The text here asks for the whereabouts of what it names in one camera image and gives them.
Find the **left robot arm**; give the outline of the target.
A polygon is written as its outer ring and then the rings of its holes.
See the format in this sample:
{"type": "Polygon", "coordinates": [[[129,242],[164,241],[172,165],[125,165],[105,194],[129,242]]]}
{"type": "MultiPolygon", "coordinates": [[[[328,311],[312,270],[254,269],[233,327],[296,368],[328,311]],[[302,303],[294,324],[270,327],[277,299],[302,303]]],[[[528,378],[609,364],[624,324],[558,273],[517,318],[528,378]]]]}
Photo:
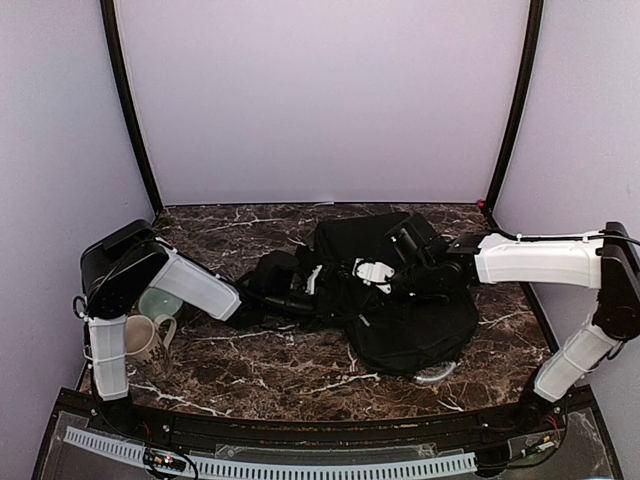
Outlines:
{"type": "Polygon", "coordinates": [[[293,315],[316,313],[302,295],[252,293],[238,282],[215,274],[157,237],[145,220],[135,220],[89,246],[80,257],[85,353],[93,368],[95,392],[106,403],[101,417],[120,436],[141,427],[140,412],[129,395],[125,366],[127,314],[140,296],[156,288],[227,321],[244,302],[255,302],[293,315]]]}

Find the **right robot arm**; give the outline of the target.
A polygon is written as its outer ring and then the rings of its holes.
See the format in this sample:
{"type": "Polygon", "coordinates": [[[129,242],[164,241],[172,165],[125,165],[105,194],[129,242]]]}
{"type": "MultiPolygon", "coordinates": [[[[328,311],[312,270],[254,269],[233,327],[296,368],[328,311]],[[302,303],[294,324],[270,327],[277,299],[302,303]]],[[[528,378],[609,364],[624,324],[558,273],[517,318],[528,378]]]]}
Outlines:
{"type": "Polygon", "coordinates": [[[448,242],[404,221],[388,238],[406,263],[383,278],[391,294],[443,294],[469,285],[511,282],[596,291],[593,313],[539,368],[529,396],[511,410],[510,424],[521,434],[534,432],[547,420],[548,404],[639,335],[639,242],[619,222],[582,234],[523,236],[496,230],[448,242]]]}

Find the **black frame post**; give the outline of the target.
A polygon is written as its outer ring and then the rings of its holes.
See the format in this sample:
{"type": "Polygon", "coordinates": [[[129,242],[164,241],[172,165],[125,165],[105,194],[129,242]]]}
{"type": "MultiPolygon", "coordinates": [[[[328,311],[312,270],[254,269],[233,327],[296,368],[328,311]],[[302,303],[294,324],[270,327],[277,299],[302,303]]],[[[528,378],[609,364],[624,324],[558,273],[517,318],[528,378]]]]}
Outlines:
{"type": "Polygon", "coordinates": [[[484,199],[484,208],[488,212],[493,212],[498,203],[515,148],[535,63],[543,11],[543,0],[531,0],[529,2],[525,35],[512,102],[495,168],[484,199]]]}
{"type": "Polygon", "coordinates": [[[140,128],[136,107],[134,105],[134,98],[128,78],[124,49],[117,20],[116,2],[112,0],[101,0],[100,9],[104,36],[107,43],[120,108],[147,198],[150,202],[154,215],[157,216],[164,210],[164,204],[152,171],[151,162],[140,128]]]}

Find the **right black frame post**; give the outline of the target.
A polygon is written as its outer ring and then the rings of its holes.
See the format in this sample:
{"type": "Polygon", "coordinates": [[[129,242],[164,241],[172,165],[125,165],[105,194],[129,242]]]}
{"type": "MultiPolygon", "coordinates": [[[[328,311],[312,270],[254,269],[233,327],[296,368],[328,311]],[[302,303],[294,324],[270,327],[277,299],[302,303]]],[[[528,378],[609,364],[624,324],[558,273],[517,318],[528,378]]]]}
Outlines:
{"type": "Polygon", "coordinates": [[[525,35],[512,102],[495,168],[484,199],[484,208],[488,212],[493,212],[498,203],[515,148],[535,63],[543,11],[543,0],[531,0],[529,2],[525,35]]]}

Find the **black student bag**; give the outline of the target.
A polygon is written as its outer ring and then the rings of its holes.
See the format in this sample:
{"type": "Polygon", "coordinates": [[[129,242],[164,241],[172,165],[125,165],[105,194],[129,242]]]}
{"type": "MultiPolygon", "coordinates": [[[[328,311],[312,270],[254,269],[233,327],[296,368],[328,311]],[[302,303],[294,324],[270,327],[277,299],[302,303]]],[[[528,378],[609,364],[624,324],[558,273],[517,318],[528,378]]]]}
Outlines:
{"type": "Polygon", "coordinates": [[[468,287],[446,295],[396,300],[352,275],[356,258],[380,261],[395,271],[405,267],[388,234],[407,221],[429,229],[445,240],[420,213],[394,212],[320,222],[309,246],[295,256],[306,277],[323,265],[330,310],[311,315],[309,331],[340,329],[371,371],[396,376],[446,361],[457,361],[479,323],[479,313],[468,287]]]}

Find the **cream patterned mug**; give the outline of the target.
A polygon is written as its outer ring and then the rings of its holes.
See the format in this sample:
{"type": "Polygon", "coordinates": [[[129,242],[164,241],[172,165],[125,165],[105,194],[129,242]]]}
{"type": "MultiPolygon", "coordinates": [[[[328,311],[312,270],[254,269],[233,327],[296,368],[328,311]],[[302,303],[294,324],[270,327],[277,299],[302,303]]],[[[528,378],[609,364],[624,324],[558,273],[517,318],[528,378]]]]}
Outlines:
{"type": "Polygon", "coordinates": [[[172,371],[170,345],[177,320],[167,314],[155,319],[131,315],[126,319],[126,360],[138,374],[152,382],[164,381],[172,371]]]}

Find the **green ceramic bowl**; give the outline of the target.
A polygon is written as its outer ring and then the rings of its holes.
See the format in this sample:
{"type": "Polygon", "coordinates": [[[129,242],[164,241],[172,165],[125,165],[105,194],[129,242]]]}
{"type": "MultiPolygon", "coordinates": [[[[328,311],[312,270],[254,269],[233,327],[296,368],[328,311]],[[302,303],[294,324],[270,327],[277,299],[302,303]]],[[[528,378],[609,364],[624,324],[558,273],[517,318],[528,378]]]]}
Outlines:
{"type": "Polygon", "coordinates": [[[138,301],[142,315],[155,319],[161,315],[175,316],[183,306],[183,301],[163,290],[149,288],[138,301]]]}

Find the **left black frame post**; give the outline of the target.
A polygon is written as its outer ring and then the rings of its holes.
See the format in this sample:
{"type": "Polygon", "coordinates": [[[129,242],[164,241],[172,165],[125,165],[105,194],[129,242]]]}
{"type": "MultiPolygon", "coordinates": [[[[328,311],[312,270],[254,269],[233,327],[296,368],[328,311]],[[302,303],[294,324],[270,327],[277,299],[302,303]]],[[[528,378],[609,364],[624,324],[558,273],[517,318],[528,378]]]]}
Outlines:
{"type": "Polygon", "coordinates": [[[112,0],[101,0],[100,9],[104,36],[107,43],[120,108],[147,198],[150,202],[154,215],[157,216],[164,210],[164,204],[152,171],[151,162],[140,128],[136,107],[134,105],[134,98],[128,78],[124,49],[117,20],[116,2],[112,0]]]}

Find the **black front rail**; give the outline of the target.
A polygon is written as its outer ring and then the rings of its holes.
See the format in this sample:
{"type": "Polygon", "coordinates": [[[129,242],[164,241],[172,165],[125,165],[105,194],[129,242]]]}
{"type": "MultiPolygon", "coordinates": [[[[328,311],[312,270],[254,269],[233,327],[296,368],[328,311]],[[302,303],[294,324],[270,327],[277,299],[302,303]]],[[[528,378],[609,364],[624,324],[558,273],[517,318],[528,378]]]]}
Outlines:
{"type": "Polygon", "coordinates": [[[516,403],[474,411],[386,420],[341,420],[326,408],[318,421],[241,419],[222,415],[182,398],[160,395],[154,406],[134,402],[127,408],[130,438],[181,453],[218,445],[273,449],[373,449],[433,443],[438,447],[488,450],[519,436],[554,427],[546,419],[518,424],[516,403]]]}

